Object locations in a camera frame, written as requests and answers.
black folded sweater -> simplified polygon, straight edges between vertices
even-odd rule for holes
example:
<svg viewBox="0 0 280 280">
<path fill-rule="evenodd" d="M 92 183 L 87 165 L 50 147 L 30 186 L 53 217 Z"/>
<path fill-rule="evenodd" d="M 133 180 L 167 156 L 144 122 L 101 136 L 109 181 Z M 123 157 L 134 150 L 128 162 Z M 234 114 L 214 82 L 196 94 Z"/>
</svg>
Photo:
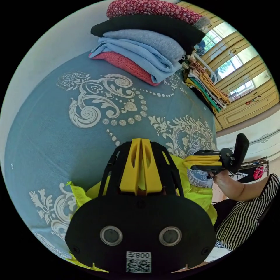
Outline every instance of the black folded sweater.
<svg viewBox="0 0 280 280">
<path fill-rule="evenodd" d="M 190 55 L 194 46 L 201 42 L 205 34 L 187 24 L 185 21 L 162 15 L 125 15 L 111 18 L 91 28 L 91 33 L 103 37 L 105 32 L 123 29 L 150 30 L 177 41 L 181 47 Z"/>
</svg>

striped shirt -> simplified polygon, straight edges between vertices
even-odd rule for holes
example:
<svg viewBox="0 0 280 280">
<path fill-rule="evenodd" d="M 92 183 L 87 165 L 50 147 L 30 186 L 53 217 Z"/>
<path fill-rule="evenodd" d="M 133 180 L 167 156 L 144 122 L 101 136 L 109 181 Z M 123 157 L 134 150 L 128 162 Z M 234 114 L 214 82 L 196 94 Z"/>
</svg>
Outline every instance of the striped shirt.
<svg viewBox="0 0 280 280">
<path fill-rule="evenodd" d="M 256 230 L 280 187 L 279 178 L 271 174 L 261 195 L 250 201 L 240 201 L 217 228 L 215 247 L 233 251 Z"/>
</svg>

gray folded sweater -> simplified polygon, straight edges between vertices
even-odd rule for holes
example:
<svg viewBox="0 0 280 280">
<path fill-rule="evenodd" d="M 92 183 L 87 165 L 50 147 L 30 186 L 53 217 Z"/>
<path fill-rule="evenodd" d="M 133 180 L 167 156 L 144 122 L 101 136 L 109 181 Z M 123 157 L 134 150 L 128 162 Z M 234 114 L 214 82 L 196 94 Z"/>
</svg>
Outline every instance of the gray folded sweater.
<svg viewBox="0 0 280 280">
<path fill-rule="evenodd" d="M 106 32 L 103 36 L 109 39 L 129 39 L 149 45 L 171 62 L 181 60 L 186 54 L 174 39 L 149 30 L 125 29 Z"/>
</svg>

blue bedspread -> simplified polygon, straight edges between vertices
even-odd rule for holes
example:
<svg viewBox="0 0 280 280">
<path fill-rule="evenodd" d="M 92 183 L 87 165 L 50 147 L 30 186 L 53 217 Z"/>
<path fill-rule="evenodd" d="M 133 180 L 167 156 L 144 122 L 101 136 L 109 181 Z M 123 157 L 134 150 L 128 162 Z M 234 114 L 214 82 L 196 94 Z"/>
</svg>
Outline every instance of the blue bedspread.
<svg viewBox="0 0 280 280">
<path fill-rule="evenodd" d="M 66 183 L 95 185 L 116 146 L 132 138 L 182 158 L 216 148 L 213 115 L 181 70 L 153 87 L 85 53 L 51 72 L 20 108 L 6 145 L 6 185 L 23 221 L 57 256 L 69 257 L 64 237 L 76 210 Z M 188 175 L 211 187 L 205 173 Z"/>
</svg>

sticker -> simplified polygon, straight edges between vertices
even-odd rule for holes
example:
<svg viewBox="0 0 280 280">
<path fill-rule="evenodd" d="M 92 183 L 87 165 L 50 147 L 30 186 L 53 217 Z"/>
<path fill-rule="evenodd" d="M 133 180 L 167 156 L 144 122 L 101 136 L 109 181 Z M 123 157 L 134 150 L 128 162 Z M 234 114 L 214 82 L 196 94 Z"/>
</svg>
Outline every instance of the sticker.
<svg viewBox="0 0 280 280">
<path fill-rule="evenodd" d="M 126 272 L 151 273 L 152 255 L 148 252 L 126 252 Z"/>
</svg>

